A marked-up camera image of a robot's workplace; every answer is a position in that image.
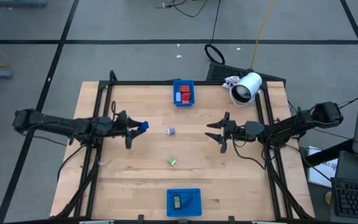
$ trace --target blue block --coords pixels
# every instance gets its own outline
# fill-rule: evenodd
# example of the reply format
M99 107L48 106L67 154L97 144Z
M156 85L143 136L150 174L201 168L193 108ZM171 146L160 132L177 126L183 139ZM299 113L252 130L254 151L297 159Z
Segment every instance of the blue block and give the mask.
M146 131L149 128L149 123L144 121L139 127L137 128L139 131Z
M180 196L181 209L175 210L173 197ZM189 197L193 197L188 202L187 207L184 203ZM168 217L197 217L202 216L201 190L200 189L168 189L167 190L167 216Z

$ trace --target black cable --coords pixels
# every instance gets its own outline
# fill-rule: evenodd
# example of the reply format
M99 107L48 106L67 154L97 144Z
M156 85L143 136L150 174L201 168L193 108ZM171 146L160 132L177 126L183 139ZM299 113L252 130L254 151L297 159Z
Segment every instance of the black cable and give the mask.
M71 135L70 139L74 139L74 137L76 136L75 128L72 125L70 125L70 124L68 124L66 122L62 122L62 121L47 121L47 122L43 122L43 123L38 123L38 124L35 124L33 126L28 127L27 129L32 129L32 128L35 128L35 127L38 127L38 126L41 126L41 125L44 125L44 124L64 124L64 125L70 127L73 130L73 134Z
M64 209L57 214L55 217L68 217L75 207L75 204L79 201L80 198L82 198L84 191L90 184L90 182L94 179L96 176L96 171L98 170L98 166L100 161L100 157L96 156L94 158L94 162L92 165L91 170L88 172L88 175L86 176L84 182L78 187L78 190L75 192L74 196L71 198L71 200L66 204Z
M204 8L204 6L205 6L205 4L206 4L206 2L207 2L208 0L205 0L203 6L199 9L199 11L197 12L197 14L195 14L194 16L189 15L189 14L187 14L187 13L185 13L185 12L183 12L183 11L181 11L180 9L177 8L177 6L179 6L179 5L183 4L183 3L185 3L187 0L183 0L183 2L181 2L181 3L179 3L179 4L175 4L175 1L176 1L176 0L173 0L173 1L172 1L172 6L173 6L178 12L180 12L180 13L182 13L183 15L186 15L186 16L188 16L188 17L194 18L194 17L197 17L198 14L200 14L200 12L203 10L203 8Z
M313 168L317 173L319 173L319 174L322 175L325 179L327 179L328 181L331 182L331 179L330 179L330 178L328 178L328 177L327 177L326 175L324 175L320 170L316 169L314 166L312 166L312 165L306 160L306 158L304 157L304 155L302 154L302 152L301 152L299 149L297 149L297 148L295 148L295 147L293 147L293 146L290 146L290 145L288 145L288 144L286 144L286 146L291 147L291 148L297 150L297 151L299 152L299 154L301 155L301 158L302 158L302 160L303 160L303 162L304 162L305 164L307 164L308 166L310 166L311 168Z
M299 106L297 109L296 109L296 118L295 118L295 120L297 120L298 119L298 116L299 116L299 114L302 112L302 110L301 110L301 107Z
M186 1L187 0L185 0L185 1L181 2L181 3L179 3L179 4L176 4L176 6L180 6L181 4L185 3ZM162 7L155 7L155 5L157 3L162 4ZM153 3L153 8L154 9L165 9L165 8L171 8L172 6L173 6L173 4L167 4L167 6L165 6L165 2L162 2L162 1Z
M256 162L256 163L260 166L260 168L262 168L263 170L265 170L265 168L261 165L261 163L258 162L256 159L251 158L251 157L245 157L245 156L240 155L240 154L239 154L239 151L237 150L237 146L236 146L236 144L234 143L234 139L233 139L233 147L234 147L234 150L235 150L237 156L239 156L241 159L249 159L249 160L252 160L252 161Z
M349 104L351 104L351 103L355 102L356 100L358 100L358 97L357 97L356 99L354 99L354 100L345 101L345 102L340 103L340 105L341 105L341 104L343 104L343 103L346 103L346 104L345 104L345 105L343 105L343 106L340 106L340 107L339 107L339 109L344 108L345 106L347 106L347 105L349 105Z
M64 165L73 157L75 154L77 154L84 146L79 147L75 152L73 152L67 159L63 161L63 163L60 165L59 171L57 172L57 181L59 181L60 172L62 171Z
M276 158L277 153L276 153L275 150L276 150L276 149L274 149L274 155L273 155L273 157L270 158L269 162L272 162L273 159ZM264 156L264 154L265 154L265 149L262 149L262 152L261 152L260 156L262 157L262 159L263 159L265 162L267 162L267 161L266 161L266 158L265 158L265 156Z
M42 136L33 136L33 138L44 139L44 140L47 140L47 141L53 142L53 143L58 144L58 145L61 145L61 146L67 146L67 145L66 145L66 144L64 144L64 143L56 142L56 141L54 141L54 140L52 140L52 139L49 139L49 138L46 138L46 137L42 137Z
M116 102L113 101L111 102L111 112L112 112L112 120L111 121L114 121L114 119L116 118Z
M270 135L267 137L267 139L266 139L266 142L265 142L265 144L264 144L264 148L262 149L262 151L265 151L265 149L267 148L267 145L269 144L269 139L273 136L273 133L277 130L277 128L279 128L279 127L276 127L271 133L270 133Z
M214 30L213 30L213 33L212 33L211 42L204 46L204 51L205 51L206 56L210 59L210 61L212 61L214 63L220 63L220 64L224 65L226 63L226 61L224 60L224 56L223 56L222 52L220 52L215 46L212 45L212 43L214 41L216 22L218 21L218 15L219 15L220 6L221 6L221 0L219 0L218 8L216 9L216 17L215 17ZM212 50L214 50L215 53L221 58L222 62L218 62L217 60L215 60L211 56L211 54L209 54L208 48L211 48Z
M242 146L245 146L246 143L247 143L247 142L245 141ZM235 144L237 147L242 147L242 146L237 145L236 143L234 143L234 144Z
M339 138L344 138L344 139L347 139L347 140L351 140L351 138L348 138L348 137L345 137L345 136L340 136L340 135L338 135L338 134L333 134L333 133L329 133L329 132L326 132L326 131L317 130L317 129L315 129L315 128L313 128L313 130L318 131L318 132L321 132L321 133L325 133L325 134L330 134L330 135L332 135L332 136L336 136L336 137L339 137Z
M288 101L288 104L291 106L290 112L292 112L292 110L295 110L295 112L296 112L296 109L295 109L295 107L292 105L292 103L291 103L289 100L287 100L287 101Z
M289 146L289 147L291 147L291 148L297 150L297 151L300 153L303 162L305 162L308 166L310 166L311 168L313 168L313 169L314 169L315 171L317 171L320 175L322 175L325 179L327 179L329 182L331 182L331 179L330 179L330 178L328 178L326 175L324 175L321 171L319 171L318 169L316 169L314 166L312 166L312 165L306 160L306 158L303 156L303 154L301 153L301 151L300 151L299 149L297 149L297 148L295 148L295 147L293 147L293 146L287 145L287 144L286 144L286 146ZM356 195L354 192L351 192L351 191L348 191L348 190L347 190L347 193L352 194L352 195L355 195L356 197L358 197L358 195Z

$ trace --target black metal frame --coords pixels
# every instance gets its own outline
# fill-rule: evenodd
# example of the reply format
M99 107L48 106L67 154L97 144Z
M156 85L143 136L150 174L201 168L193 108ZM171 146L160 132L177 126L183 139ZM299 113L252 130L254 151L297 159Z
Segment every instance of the black metal frame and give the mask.
M107 88L107 94L106 94L106 100L104 102L103 116L108 115L109 103L110 103L110 99L111 99L111 95L112 95L112 88L114 85L172 85L172 83L173 83L172 80L169 80L169 81L117 81L117 78L115 77L114 73L110 74L110 78L111 78L110 81L100 81L99 82L98 92L96 94L96 101L95 101L94 110L93 110L93 116L97 116L99 114L99 110L101 107L101 99L102 99L101 96L102 96L105 88ZM221 81L195 81L195 85L221 85L221 84L222 84ZM269 91L268 91L266 82L264 82L262 85L262 91L264 93L264 100L265 100L265 104L266 104L268 120L269 120L269 123L272 124L273 123L273 111L272 111L272 107L270 104ZM257 97L256 97L256 107L257 107L259 122L264 123L263 108L260 103L259 95L257 95ZM100 159L102 148L103 148L103 140L101 139L100 142L98 142L96 144L95 158ZM85 178L88 175L88 168L90 166L90 160L91 160L91 151L92 151L91 148L86 149L80 184L82 184L85 181ZM284 170L283 170L282 158L281 158L281 155L279 154L279 151L277 153L278 153L276 156L277 167L279 170L280 178L285 183L285 174L284 174ZM266 156L267 156L267 159L269 159L270 153L267 153ZM94 176L94 178L90 184L89 197L88 197L87 207L86 207L86 215L84 217L80 216L81 204L82 204L82 198L83 198L81 196L81 198L79 199L79 201L76 204L73 217L51 218L48 220L34 220L34 221L28 221L28 222L22 222L22 223L71 223L73 221L72 220L73 218L75 219L75 222L77 222L77 223L79 221L90 220L90 217L92 214L92 209L93 209L94 195L95 195L95 191L96 191L96 183L97 183L97 178L98 178L97 173L98 173L98 170L96 170L96 175ZM272 205L273 205L273 210L274 210L274 214L275 214L275 219L278 221L278 220L282 219L281 214L280 214L280 205L278 203L275 182L270 178L270 176L269 176L269 184L270 184L270 193L272 196ZM285 200L285 208L286 208L287 218L293 218L291 206L289 206L289 203L286 199L284 199L284 200ZM119 223L119 222L138 223L138 221L139 220L121 220L121 221L115 220L114 222L115 223ZM162 221L152 221L152 223L167 223L167 221L163 221L163 220ZM202 223L227 223L227 222L208 221L208 222L202 222Z

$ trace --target green object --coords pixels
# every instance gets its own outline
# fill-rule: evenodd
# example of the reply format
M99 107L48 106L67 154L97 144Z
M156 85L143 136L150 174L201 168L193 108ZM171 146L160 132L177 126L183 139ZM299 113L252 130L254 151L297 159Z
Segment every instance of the green object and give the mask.
M178 165L178 162L176 159L169 159L168 160L168 163L171 165L171 166L177 166Z

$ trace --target small purple object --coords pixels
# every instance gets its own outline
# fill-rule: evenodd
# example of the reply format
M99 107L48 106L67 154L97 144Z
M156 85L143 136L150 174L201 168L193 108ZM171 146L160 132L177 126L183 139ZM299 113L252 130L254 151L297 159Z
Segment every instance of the small purple object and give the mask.
M169 135L174 135L175 134L175 129L174 128L168 128L168 134Z

